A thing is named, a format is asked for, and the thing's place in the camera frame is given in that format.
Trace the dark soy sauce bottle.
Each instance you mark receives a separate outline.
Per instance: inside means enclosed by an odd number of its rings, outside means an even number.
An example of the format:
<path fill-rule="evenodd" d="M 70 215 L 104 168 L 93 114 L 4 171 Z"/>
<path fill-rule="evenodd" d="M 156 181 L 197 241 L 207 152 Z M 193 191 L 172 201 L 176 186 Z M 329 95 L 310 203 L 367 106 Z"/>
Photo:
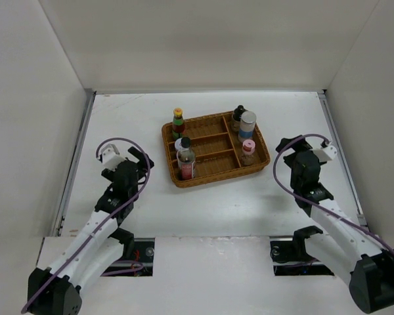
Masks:
<path fill-rule="evenodd" d="M 196 154 L 191 147 L 191 139 L 183 137 L 180 149 L 177 151 L 177 162 L 182 180 L 190 180 L 195 177 Z"/>

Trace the yellow-capped green-label sauce bottle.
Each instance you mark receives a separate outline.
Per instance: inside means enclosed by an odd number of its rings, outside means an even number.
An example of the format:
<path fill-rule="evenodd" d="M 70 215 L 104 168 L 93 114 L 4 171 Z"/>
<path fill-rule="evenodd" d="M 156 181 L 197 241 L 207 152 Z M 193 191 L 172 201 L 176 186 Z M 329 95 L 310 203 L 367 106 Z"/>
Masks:
<path fill-rule="evenodd" d="M 173 121 L 172 121 L 172 134 L 173 139 L 177 140 L 183 136 L 185 131 L 185 121 L 183 119 L 183 110 L 181 108 L 175 108 L 173 110 Z"/>

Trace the pink-capped spice shaker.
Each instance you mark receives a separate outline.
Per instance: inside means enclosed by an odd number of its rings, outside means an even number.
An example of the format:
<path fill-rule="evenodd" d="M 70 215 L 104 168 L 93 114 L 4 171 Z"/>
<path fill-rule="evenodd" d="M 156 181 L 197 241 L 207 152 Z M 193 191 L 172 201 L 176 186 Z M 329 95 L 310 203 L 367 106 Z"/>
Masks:
<path fill-rule="evenodd" d="M 242 143 L 242 151 L 240 155 L 241 164 L 246 167 L 254 163 L 255 160 L 255 142 L 252 139 L 246 139 Z"/>

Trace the silver-capped white blue jar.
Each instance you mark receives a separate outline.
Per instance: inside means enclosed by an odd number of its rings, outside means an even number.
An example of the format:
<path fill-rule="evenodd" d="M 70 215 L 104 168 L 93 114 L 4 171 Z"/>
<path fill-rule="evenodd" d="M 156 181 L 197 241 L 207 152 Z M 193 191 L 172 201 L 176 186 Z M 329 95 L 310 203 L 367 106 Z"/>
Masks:
<path fill-rule="evenodd" d="M 251 139 L 253 131 L 255 129 L 257 116 L 252 111 L 245 111 L 241 115 L 240 126 L 238 131 L 238 139 L 240 142 L 244 142 L 247 139 Z"/>

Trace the black-capped pepper grinder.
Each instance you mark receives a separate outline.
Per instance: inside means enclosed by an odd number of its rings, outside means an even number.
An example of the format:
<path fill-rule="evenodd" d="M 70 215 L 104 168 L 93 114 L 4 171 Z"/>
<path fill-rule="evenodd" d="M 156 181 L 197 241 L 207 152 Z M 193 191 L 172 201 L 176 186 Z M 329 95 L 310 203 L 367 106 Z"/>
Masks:
<path fill-rule="evenodd" d="M 240 121 L 241 121 L 241 117 L 242 114 L 246 111 L 246 109 L 244 108 L 243 105 L 238 105 L 233 113 L 232 113 L 232 119 L 231 119 L 231 130 L 235 133 L 237 133 L 239 131 L 239 127 L 240 127 Z"/>

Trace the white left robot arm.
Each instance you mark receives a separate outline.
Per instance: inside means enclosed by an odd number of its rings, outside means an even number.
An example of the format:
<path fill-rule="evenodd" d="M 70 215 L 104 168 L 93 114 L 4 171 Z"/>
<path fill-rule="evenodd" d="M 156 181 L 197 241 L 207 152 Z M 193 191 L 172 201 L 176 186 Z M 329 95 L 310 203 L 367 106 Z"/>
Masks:
<path fill-rule="evenodd" d="M 121 224 L 144 190 L 154 162 L 136 143 L 128 152 L 137 161 L 123 157 L 111 143 L 98 146 L 101 175 L 110 184 L 72 243 L 48 267 L 30 274 L 23 314 L 78 314 L 84 293 L 106 269 L 132 258 L 134 235 Z"/>

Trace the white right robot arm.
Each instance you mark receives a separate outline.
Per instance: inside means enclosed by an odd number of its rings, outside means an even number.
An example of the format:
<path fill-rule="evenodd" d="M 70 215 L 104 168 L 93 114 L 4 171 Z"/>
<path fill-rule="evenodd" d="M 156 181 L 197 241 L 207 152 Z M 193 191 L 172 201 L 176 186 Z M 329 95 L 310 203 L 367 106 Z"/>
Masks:
<path fill-rule="evenodd" d="M 393 306 L 394 248 L 342 211 L 320 183 L 321 167 L 338 151 L 325 136 L 320 137 L 320 148 L 313 148 L 306 138 L 282 138 L 276 151 L 291 170 L 285 191 L 316 224 L 296 230 L 290 241 L 272 241 L 272 260 L 287 268 L 322 263 L 346 284 L 366 314 Z"/>

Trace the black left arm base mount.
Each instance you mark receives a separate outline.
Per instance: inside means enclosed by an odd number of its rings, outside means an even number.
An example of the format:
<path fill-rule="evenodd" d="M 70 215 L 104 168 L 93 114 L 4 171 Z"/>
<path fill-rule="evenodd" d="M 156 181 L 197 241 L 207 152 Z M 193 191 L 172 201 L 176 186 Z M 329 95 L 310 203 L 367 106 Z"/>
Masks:
<path fill-rule="evenodd" d="M 154 238 L 130 237 L 124 245 L 123 255 L 102 274 L 104 277 L 150 277 L 153 276 L 156 240 Z"/>

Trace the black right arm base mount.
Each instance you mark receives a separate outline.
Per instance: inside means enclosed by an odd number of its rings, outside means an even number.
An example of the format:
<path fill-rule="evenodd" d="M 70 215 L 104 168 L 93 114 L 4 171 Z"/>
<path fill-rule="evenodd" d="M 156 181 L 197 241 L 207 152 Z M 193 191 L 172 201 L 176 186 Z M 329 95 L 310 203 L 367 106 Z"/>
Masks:
<path fill-rule="evenodd" d="M 323 234 L 316 226 L 296 230 L 291 239 L 270 240 L 270 257 L 275 276 L 334 276 L 334 273 L 306 252 L 305 240 Z"/>

